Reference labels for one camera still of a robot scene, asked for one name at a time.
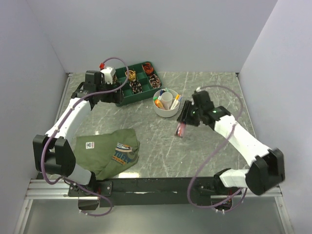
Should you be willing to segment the pink capped pencil tube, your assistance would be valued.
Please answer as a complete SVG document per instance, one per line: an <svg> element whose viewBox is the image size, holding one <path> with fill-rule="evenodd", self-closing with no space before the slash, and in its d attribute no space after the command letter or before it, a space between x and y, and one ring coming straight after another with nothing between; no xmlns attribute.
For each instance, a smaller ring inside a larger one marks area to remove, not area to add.
<svg viewBox="0 0 312 234"><path fill-rule="evenodd" d="M184 137L185 134L185 128L186 128L186 123L185 122L179 122L175 131L175 136L176 137Z"/></svg>

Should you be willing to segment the white pen yellow cap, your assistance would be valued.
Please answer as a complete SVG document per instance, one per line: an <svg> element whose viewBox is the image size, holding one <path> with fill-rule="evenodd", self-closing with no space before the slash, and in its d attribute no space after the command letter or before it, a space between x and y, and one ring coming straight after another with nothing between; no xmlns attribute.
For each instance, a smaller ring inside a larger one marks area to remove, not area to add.
<svg viewBox="0 0 312 234"><path fill-rule="evenodd" d="M175 108L178 106L180 97L181 97L181 95L177 95L177 96L175 97L174 102L173 102L172 105L171 105L171 109L172 109L172 110L175 109Z"/></svg>

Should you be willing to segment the white round pen holder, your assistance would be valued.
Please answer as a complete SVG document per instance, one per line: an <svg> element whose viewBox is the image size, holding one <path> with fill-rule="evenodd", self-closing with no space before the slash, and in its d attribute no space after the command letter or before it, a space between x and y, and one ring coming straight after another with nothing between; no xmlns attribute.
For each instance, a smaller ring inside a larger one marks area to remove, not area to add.
<svg viewBox="0 0 312 234"><path fill-rule="evenodd" d="M155 99L156 97L159 96L160 91L161 90L158 90L154 94L153 99ZM178 93L176 91L172 90L172 89L169 89L169 92L174 96L174 99L178 95ZM160 108L157 107L157 105L155 104L154 100L152 101L152 105L153 105L153 108L154 108L154 111L156 112L156 114L161 116L161 117L164 117L164 118L173 117L174 115L176 115L178 113L178 111L180 109L182 109L181 103L182 103L182 101L178 104L178 106L176 106L172 110L163 110L163 109L160 109Z"/></svg>

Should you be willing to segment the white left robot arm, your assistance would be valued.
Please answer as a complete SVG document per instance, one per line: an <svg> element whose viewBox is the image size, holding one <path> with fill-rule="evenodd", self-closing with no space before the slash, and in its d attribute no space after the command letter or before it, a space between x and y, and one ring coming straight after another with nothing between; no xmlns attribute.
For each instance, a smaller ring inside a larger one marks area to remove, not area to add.
<svg viewBox="0 0 312 234"><path fill-rule="evenodd" d="M59 175L80 184L80 190L87 196L96 193L95 173L78 165L70 143L84 117L98 102L119 104L123 101L121 85L113 67L85 73L84 82L72 93L56 124L33 139L35 167L43 176Z"/></svg>

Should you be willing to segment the white marker blue cap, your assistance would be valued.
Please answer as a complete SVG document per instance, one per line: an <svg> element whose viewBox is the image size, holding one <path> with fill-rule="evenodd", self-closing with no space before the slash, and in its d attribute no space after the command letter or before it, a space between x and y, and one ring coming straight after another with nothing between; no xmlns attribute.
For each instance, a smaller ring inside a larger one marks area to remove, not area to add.
<svg viewBox="0 0 312 234"><path fill-rule="evenodd" d="M164 92L165 92L165 90L161 90L161 91L160 91L159 96L158 96L158 98L157 98L158 100L161 99L161 96L162 96L162 94L163 94Z"/></svg>

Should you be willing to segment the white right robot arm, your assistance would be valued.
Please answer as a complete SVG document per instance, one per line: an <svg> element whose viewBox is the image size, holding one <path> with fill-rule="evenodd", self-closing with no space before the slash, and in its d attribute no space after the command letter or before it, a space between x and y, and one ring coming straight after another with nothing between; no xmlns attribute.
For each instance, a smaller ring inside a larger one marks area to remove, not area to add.
<svg viewBox="0 0 312 234"><path fill-rule="evenodd" d="M271 149L245 130L223 106L214 106L206 90L198 89L192 100L184 102L177 121L181 126L199 126L201 123L228 139L228 142L244 157L246 170L224 169L214 175L214 190L225 194L230 188L248 188L255 195L285 180L284 155Z"/></svg>

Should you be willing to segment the white pen light blue cap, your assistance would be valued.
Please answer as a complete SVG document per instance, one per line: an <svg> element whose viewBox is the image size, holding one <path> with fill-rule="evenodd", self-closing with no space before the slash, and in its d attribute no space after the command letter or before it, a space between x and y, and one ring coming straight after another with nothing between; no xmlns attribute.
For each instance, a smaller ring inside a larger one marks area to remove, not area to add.
<svg viewBox="0 0 312 234"><path fill-rule="evenodd" d="M177 99L177 101L176 101L176 103L175 103L175 106L174 106L174 109L175 109L176 107L179 106L181 100L182 100L182 96L180 96L180 97Z"/></svg>

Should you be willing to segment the white pen brown cap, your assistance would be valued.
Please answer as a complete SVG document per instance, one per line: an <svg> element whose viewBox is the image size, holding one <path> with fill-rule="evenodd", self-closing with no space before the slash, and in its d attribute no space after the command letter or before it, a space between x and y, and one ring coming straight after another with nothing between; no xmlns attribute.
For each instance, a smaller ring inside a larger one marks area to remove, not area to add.
<svg viewBox="0 0 312 234"><path fill-rule="evenodd" d="M175 99L170 107L170 110L173 110L175 108L176 103L177 103L177 100Z"/></svg>

